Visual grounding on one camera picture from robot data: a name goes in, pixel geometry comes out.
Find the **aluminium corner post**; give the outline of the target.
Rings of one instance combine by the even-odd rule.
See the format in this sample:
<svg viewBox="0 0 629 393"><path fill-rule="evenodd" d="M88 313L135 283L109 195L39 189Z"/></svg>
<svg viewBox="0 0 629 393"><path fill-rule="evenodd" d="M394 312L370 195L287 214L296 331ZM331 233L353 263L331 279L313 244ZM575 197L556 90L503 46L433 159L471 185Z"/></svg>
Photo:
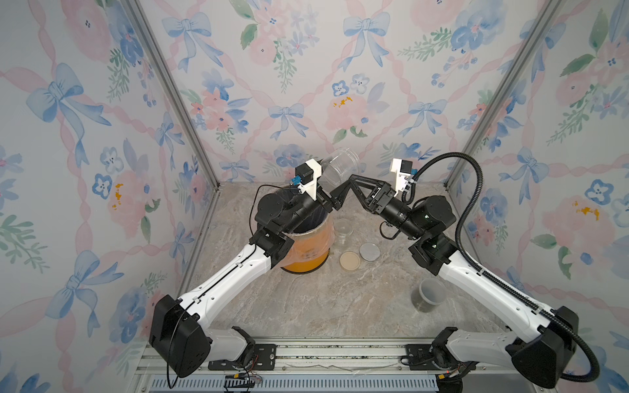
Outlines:
<svg viewBox="0 0 629 393"><path fill-rule="evenodd" d="M217 193L219 191L219 181L214 170L211 168L211 162L202 145L202 140L193 126L192 119L184 108L183 99L181 98L175 79L168 68L164 54L160 49L140 1L122 0L121 4L124 10L129 13L130 22L132 26L134 26L134 29L136 29L140 43L147 50L147 56L152 62L157 74L157 79L165 91L166 99L172 105L177 119L183 126L183 132L191 142L193 152L197 155L204 174L210 180L211 189Z"/></svg>
<svg viewBox="0 0 629 393"><path fill-rule="evenodd" d="M449 40L450 70L473 69L469 81L448 98L442 123L449 151L473 155L502 139L495 122L524 104L511 94L526 86L524 67L533 59L560 1L471 1L455 20Z"/></svg>

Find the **beige jar lid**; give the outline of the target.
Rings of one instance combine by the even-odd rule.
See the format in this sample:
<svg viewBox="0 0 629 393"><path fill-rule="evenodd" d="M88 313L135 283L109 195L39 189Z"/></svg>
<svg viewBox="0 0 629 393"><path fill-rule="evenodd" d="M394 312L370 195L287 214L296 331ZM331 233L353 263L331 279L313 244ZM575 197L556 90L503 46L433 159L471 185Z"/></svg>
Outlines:
<svg viewBox="0 0 629 393"><path fill-rule="evenodd" d="M339 264L348 272L356 271L361 266L361 258L355 252L344 252L339 258Z"/></svg>

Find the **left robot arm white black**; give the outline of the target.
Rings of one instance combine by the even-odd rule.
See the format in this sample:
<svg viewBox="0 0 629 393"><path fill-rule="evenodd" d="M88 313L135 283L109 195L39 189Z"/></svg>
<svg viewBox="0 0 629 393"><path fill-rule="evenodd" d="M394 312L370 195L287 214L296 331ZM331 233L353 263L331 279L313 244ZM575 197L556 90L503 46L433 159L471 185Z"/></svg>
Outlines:
<svg viewBox="0 0 629 393"><path fill-rule="evenodd" d="M299 225L318 209L340 209L350 185L346 181L331 193L317 188L314 196L277 188L255 198L257 227L236 257L200 286L157 302L148 341L165 360L167 373L186 378L206 361L251 363L255 340L240 327L214 330L212 322L237 294L288 255L294 244L290 233Z"/></svg>

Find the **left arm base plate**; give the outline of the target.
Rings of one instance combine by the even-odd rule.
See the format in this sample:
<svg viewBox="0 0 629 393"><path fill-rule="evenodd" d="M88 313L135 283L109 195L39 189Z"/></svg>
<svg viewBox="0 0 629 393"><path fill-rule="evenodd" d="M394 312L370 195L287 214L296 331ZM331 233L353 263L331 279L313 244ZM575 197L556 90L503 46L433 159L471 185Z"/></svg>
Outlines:
<svg viewBox="0 0 629 393"><path fill-rule="evenodd" d="M275 344L248 345L243 353L241 365L249 371L274 371L277 348Z"/></svg>

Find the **left aluminium corner post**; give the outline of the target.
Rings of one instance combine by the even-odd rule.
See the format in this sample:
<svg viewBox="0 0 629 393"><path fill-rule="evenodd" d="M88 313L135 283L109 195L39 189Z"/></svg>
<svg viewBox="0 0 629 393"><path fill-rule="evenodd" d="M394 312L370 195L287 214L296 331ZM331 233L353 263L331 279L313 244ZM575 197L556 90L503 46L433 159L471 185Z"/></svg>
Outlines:
<svg viewBox="0 0 629 393"><path fill-rule="evenodd" d="M168 68L164 54L160 49L140 1L122 0L121 4L124 10L129 13L130 22L132 26L134 26L134 29L136 29L140 43L147 50L147 56L152 62L157 74L157 79L165 91L166 99L172 105L177 119L183 126L183 132L191 142L193 152L197 155L204 174L210 180L211 189L217 193L219 191L219 181L214 170L211 168L211 162L202 145L202 140L193 126L192 119L184 108L183 99L181 98L175 79Z"/></svg>

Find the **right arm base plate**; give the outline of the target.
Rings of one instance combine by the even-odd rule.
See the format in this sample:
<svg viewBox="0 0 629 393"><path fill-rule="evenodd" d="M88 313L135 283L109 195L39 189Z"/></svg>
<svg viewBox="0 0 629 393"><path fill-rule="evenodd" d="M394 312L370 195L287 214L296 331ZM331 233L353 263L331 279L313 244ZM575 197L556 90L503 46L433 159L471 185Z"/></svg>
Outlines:
<svg viewBox="0 0 629 393"><path fill-rule="evenodd" d="M440 371L454 373L458 371L472 371L477 362L463 362L457 360L445 347L434 348L431 344L408 344L406 353L400 358L400 363L414 371Z"/></svg>

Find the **glass jar with tea leaves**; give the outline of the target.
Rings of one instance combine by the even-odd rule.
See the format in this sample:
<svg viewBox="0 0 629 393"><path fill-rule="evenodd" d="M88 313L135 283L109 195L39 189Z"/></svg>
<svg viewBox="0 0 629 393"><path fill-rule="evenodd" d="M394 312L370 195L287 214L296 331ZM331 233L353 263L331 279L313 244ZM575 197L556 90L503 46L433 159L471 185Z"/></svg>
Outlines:
<svg viewBox="0 0 629 393"><path fill-rule="evenodd" d="M348 219L336 219L334 221L335 243L339 247L345 247L353 234L352 223Z"/></svg>

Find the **grey metal jar lid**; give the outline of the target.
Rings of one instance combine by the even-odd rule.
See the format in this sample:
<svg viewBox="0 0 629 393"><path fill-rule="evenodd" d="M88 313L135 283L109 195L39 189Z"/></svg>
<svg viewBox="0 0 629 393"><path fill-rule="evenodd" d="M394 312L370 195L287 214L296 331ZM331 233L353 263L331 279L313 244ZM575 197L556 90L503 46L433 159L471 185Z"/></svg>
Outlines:
<svg viewBox="0 0 629 393"><path fill-rule="evenodd" d="M374 243L364 243L359 247L360 257L368 262L374 262L381 256L380 249Z"/></svg>

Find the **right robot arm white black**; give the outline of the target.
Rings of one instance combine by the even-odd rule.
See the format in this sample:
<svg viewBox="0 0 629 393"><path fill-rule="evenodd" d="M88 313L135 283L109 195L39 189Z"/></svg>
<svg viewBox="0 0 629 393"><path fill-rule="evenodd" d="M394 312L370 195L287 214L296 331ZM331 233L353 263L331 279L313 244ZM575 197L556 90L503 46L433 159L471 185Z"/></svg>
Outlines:
<svg viewBox="0 0 629 393"><path fill-rule="evenodd" d="M413 243L414 261L434 276L465 291L495 314L509 329L504 334L444 328L428 355L452 378L463 378L475 365L513 368L531 383L554 388L577 349L571 332L578 316L566 307L552 309L486 270L445 235L455 215L444 196L427 196L408 206L395 198L389 183L359 175L349 186L363 208Z"/></svg>

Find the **aluminium frame rail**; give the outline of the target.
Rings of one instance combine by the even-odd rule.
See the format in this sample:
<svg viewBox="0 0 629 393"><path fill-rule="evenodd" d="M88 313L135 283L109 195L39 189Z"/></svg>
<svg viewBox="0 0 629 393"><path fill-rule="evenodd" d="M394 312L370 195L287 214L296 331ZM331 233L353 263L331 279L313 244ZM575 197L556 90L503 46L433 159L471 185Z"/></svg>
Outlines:
<svg viewBox="0 0 629 393"><path fill-rule="evenodd" d="M479 364L455 385L439 381L439 371L414 371L400 363L408 344L422 339L280 339L274 371L211 369L204 363L186 378L168 382L165 361L147 348L129 392L541 392L516 371Z"/></svg>

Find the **right aluminium corner post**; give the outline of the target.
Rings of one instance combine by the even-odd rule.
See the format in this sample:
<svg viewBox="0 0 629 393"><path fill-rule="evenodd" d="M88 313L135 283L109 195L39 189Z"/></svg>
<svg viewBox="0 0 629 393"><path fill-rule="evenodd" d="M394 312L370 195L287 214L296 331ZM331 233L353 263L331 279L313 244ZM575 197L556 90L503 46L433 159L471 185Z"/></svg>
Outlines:
<svg viewBox="0 0 629 393"><path fill-rule="evenodd" d="M511 94L526 86L524 67L533 59L560 1L471 1L455 20L449 40L450 70L473 69L469 81L448 98L442 123L449 151L473 155L502 139L495 122L524 104Z"/></svg>

